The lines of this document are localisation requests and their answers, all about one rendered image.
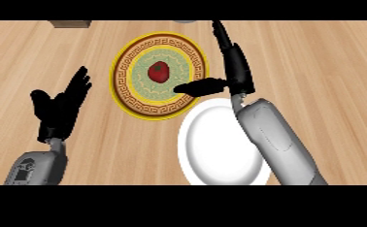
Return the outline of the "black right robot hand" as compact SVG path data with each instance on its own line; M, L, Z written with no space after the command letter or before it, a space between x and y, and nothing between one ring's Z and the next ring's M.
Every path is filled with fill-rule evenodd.
M230 42L224 27L219 20L211 22L213 36L217 41L226 79L205 78L173 87L174 93L184 93L192 97L202 97L229 88L229 94L254 93L253 75L250 65L236 43Z

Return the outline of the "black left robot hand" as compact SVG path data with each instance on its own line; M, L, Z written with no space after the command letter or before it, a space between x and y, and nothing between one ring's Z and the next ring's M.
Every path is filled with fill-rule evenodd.
M69 137L78 109L81 107L87 91L91 87L87 69L81 66L69 80L68 87L54 98L34 89L29 98L34 107L34 115L39 120L37 141L45 143L51 138L62 141Z

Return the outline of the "yellow patterned plate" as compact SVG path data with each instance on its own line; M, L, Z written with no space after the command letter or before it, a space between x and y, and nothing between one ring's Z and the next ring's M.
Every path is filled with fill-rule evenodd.
M148 70L162 61L168 79L153 82ZM121 109L145 120L165 120L183 114L198 98L174 93L173 87L208 76L205 54L196 43L174 32L152 32L134 38L119 50L109 71L109 88Z

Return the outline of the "plain white plate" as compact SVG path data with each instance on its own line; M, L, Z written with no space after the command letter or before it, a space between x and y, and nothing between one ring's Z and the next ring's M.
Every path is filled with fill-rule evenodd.
M177 132L177 159L190 185L264 185L270 169L236 121L230 100L189 110Z

